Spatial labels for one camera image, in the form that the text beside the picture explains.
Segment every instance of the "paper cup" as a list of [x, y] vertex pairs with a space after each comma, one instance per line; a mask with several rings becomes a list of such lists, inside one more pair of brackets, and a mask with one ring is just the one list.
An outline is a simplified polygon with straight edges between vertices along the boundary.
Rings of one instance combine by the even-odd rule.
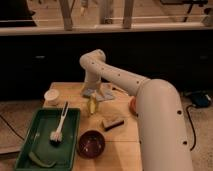
[[50, 89], [44, 94], [44, 99], [48, 105], [56, 106], [59, 103], [59, 91]]

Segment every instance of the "brown bowl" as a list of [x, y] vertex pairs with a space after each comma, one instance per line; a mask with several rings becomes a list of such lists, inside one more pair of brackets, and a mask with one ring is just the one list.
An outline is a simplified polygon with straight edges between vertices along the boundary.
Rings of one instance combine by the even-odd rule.
[[78, 153], [85, 158], [98, 157], [104, 151], [104, 148], [104, 136], [95, 130], [85, 132], [78, 141]]

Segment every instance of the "green cucumber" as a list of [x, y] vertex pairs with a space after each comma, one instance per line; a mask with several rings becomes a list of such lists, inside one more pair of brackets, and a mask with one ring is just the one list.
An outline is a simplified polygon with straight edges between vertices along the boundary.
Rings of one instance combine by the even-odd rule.
[[42, 162], [38, 158], [38, 156], [34, 152], [32, 152], [32, 151], [29, 153], [28, 156], [29, 156], [30, 160], [32, 160], [35, 164], [37, 164], [40, 167], [50, 168], [50, 167], [55, 166], [55, 164], [56, 164], [56, 162], [52, 162], [51, 164], [46, 164], [46, 163]]

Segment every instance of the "wooden tabletop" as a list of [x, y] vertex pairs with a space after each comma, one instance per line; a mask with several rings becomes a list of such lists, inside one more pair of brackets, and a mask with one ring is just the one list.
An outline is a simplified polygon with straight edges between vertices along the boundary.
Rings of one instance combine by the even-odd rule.
[[[137, 117], [132, 115], [128, 108], [131, 97], [113, 90], [116, 98], [101, 102], [98, 112], [90, 115], [87, 109], [88, 99], [81, 95], [82, 86], [83, 83], [67, 82], [54, 82], [50, 86], [60, 92], [57, 107], [63, 107], [65, 101], [68, 101], [70, 108], [80, 108], [78, 137], [87, 130], [98, 130], [106, 140], [104, 152], [95, 159], [85, 159], [76, 153], [73, 171], [141, 171]], [[52, 106], [45, 102], [44, 107]], [[124, 124], [105, 132], [102, 120], [114, 116], [123, 117]]]

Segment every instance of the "electrical cord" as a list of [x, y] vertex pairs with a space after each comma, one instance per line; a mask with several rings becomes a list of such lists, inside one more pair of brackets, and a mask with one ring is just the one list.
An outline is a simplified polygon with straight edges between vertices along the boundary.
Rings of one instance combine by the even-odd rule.
[[14, 134], [16, 134], [20, 139], [24, 141], [24, 138], [16, 132], [16, 130], [9, 124], [9, 122], [2, 115], [0, 115], [0, 118], [7, 124], [7, 126], [13, 131]]
[[190, 109], [191, 107], [195, 107], [195, 106], [194, 106], [193, 104], [190, 104], [190, 105], [188, 105], [188, 106], [186, 107], [186, 113], [187, 113], [187, 115], [188, 115], [189, 122], [190, 122], [190, 125], [191, 125], [191, 128], [192, 128], [192, 132], [193, 132], [193, 137], [194, 137], [194, 142], [193, 142], [192, 147], [190, 148], [190, 151], [192, 151], [192, 150], [195, 148], [196, 143], [197, 143], [197, 136], [196, 136], [194, 124], [193, 124], [193, 122], [192, 122], [192, 119], [191, 119], [191, 116], [190, 116], [190, 112], [189, 112], [189, 109]]

